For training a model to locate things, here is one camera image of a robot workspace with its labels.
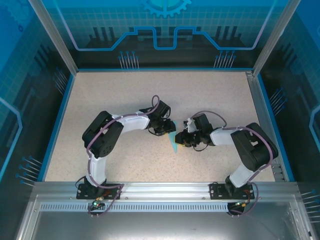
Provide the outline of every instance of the perforated metal strip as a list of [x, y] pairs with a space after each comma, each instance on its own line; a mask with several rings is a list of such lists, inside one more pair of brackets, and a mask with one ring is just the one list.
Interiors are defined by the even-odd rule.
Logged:
[[[109, 203], [100, 210], [103, 212]], [[42, 212], [87, 212], [87, 202], [44, 202]], [[116, 202], [110, 212], [227, 212], [227, 203], [216, 202]]]

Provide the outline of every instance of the blue printed backdrop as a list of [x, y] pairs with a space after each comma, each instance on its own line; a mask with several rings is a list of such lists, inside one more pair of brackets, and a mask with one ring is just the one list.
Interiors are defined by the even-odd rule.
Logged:
[[[316, 188], [317, 194], [320, 191], [319, 9], [319, 1], [300, 2], [261, 72], [273, 112], [271, 118], [274, 117], [278, 127], [294, 178], [302, 193]], [[317, 211], [310, 216], [318, 216]]]
[[37, 180], [70, 72], [27, 0], [0, 0], [0, 36], [0, 235], [9, 240]]
[[286, 3], [44, 1], [80, 68], [252, 67]]

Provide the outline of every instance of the gear graphic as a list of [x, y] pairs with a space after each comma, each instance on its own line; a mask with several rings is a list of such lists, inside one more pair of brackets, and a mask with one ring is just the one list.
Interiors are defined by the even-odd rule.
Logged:
[[30, 5], [28, 0], [0, 0], [0, 6], [6, 6], [11, 16], [19, 24], [22, 24], [30, 16]]
[[180, 14], [181, 10], [186, 10], [191, 0], [141, 0], [144, 10], [149, 10], [150, 14], [155, 14], [158, 18], [163, 16], [173, 17]]

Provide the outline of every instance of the white arm segment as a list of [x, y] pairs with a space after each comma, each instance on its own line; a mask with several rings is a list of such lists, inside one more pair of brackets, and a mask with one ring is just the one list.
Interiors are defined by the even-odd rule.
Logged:
[[[150, 119], [146, 115], [139, 116], [139, 114], [143, 114], [143, 112], [138, 111], [136, 112], [136, 116], [123, 117], [117, 121], [123, 125], [121, 134], [133, 130], [143, 130], [147, 128]], [[94, 181], [97, 182], [99, 185], [106, 180], [107, 157], [108, 156], [95, 158], [95, 156], [92, 155], [90, 163], [91, 176], [94, 179]], [[86, 179], [89, 181], [91, 185], [97, 187], [97, 185], [91, 181], [88, 173], [86, 174]]]
[[[223, 130], [223, 128], [218, 128], [210, 134], [211, 141], [216, 146], [234, 145], [234, 141], [231, 138], [231, 134], [235, 131], [238, 131], [238, 129]], [[254, 174], [255, 172], [246, 168], [246, 166], [241, 162], [240, 166], [238, 166], [235, 172], [230, 175], [230, 181], [236, 188], [240, 188], [243, 185], [245, 185]]]

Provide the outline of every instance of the beige work surface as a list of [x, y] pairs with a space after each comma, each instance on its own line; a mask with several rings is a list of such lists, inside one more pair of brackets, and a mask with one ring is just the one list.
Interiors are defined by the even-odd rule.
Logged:
[[[88, 156], [82, 134], [101, 111], [123, 115], [151, 107], [153, 95], [171, 107], [170, 118], [183, 121], [201, 110], [222, 115], [229, 127], [258, 122], [244, 72], [145, 71], [78, 73], [46, 174], [46, 181], [76, 181], [86, 175]], [[223, 122], [208, 113], [212, 126]], [[147, 130], [120, 136], [108, 155], [106, 177], [119, 182], [224, 181], [241, 163], [234, 146], [209, 146], [202, 152], [178, 146], [168, 135]], [[274, 181], [270, 168], [255, 181]]]

